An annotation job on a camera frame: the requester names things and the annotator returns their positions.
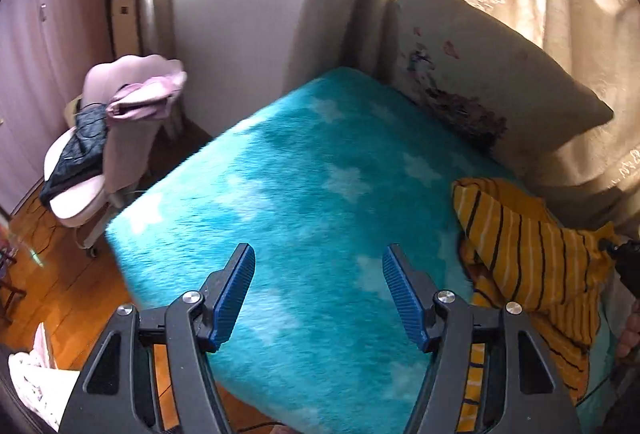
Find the pink wooden cabinet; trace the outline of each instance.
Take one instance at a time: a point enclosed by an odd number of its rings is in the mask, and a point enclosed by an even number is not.
[[[84,75],[111,62],[107,0],[0,1],[0,207],[12,213],[42,178]]]

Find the white wall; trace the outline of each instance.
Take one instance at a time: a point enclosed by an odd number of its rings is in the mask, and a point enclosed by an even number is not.
[[[217,136],[282,95],[303,0],[173,0],[186,116]]]

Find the wooden floor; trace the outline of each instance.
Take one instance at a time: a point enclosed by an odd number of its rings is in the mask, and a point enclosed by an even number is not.
[[[142,186],[164,177],[209,139],[193,125],[186,125],[183,136],[174,143],[161,132],[150,158],[151,176],[143,179]],[[25,289],[27,296],[15,299],[9,309],[14,323],[0,323],[0,342],[12,348],[30,348],[38,324],[44,322],[60,369],[81,369],[115,308],[132,300],[113,253],[101,237],[96,245],[98,257],[88,258],[76,246],[73,231],[56,225],[36,195],[20,208],[10,228],[38,254],[22,248],[10,270],[11,282]],[[2,302],[6,297],[0,294]],[[170,428],[178,419],[163,346],[156,346],[156,367],[164,426]],[[218,386],[218,391],[233,429],[270,420],[222,387]],[[252,432],[266,434],[270,429]]]

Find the mattress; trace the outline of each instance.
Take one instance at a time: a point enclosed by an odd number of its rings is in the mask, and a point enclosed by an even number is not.
[[[398,92],[338,68],[212,141],[106,234],[143,307],[198,289],[251,244],[254,280],[209,358],[215,379],[306,434],[398,434],[429,356],[406,338],[382,253],[399,243],[439,287],[469,298],[450,201],[467,176],[511,178]],[[594,382],[608,363],[601,332]],[[582,407],[586,423],[601,404]]]

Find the ribbed blue rubber pad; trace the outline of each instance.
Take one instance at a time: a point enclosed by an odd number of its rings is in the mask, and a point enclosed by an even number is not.
[[[407,280],[398,259],[386,248],[382,257],[382,273],[394,299],[404,331],[418,349],[424,351],[429,342],[424,322],[424,309],[415,295],[414,289]]]
[[[229,277],[225,290],[213,308],[213,331],[209,341],[216,349],[231,337],[238,313],[249,289],[249,284],[255,273],[255,252],[247,246],[238,261],[234,272]]]

